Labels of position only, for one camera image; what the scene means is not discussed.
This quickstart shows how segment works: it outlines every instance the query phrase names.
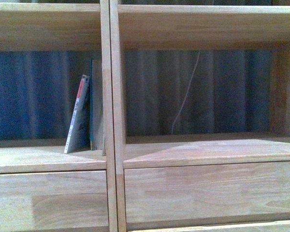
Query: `leaning book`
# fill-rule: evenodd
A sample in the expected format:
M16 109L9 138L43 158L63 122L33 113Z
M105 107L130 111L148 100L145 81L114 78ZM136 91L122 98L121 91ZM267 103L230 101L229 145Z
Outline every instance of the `leaning book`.
M90 120L90 77L83 75L74 105L70 129L64 153L78 151L90 146L89 139Z

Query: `wooden bookshelf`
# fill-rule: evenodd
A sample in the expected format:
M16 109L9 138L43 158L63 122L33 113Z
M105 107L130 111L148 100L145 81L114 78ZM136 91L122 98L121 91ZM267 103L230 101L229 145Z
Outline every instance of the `wooden bookshelf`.
M101 50L99 4L0 3L0 51Z
M0 232L117 231L109 1L0 3L0 52L101 51L105 152L0 141Z

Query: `blue book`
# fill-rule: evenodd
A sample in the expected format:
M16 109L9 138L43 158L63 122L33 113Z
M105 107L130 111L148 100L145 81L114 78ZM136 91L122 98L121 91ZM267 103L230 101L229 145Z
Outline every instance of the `blue book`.
M105 129L101 60L91 60L90 75L90 148L91 150L104 150Z

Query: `vertical wooden divider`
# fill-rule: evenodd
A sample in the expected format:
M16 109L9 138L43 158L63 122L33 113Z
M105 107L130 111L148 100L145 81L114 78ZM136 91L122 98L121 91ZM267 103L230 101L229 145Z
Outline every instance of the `vertical wooden divider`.
M118 0L110 0L110 21L118 231L126 232L126 203L123 169L123 155L126 146L126 128L122 67L124 63L124 52L120 41L118 18L118 4L120 3L121 2Z
M108 196L108 217L110 232L118 231L116 173L114 151L111 35L109 0L100 0L101 7L101 47L103 76L103 110L105 121L106 175Z

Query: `book spine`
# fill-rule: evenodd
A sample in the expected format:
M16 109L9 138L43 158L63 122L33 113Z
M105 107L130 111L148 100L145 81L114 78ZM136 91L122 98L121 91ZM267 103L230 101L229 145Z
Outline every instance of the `book spine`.
M76 113L77 113L78 103L79 103L79 99L80 99L81 94L82 94L84 82L85 82L85 78L82 77L82 80L81 80L81 83L79 84L79 88L78 88L78 92L77 92L77 97L76 97L76 101L75 101L75 105L74 105L74 110L73 110L73 115L72 115L70 129L69 129L69 133L68 133L68 137L67 137L66 146L64 148L64 153L65 154L68 153L68 148L69 148L71 135L72 135L72 132L73 132L73 126L74 126L74 122L75 122L75 117L76 117Z

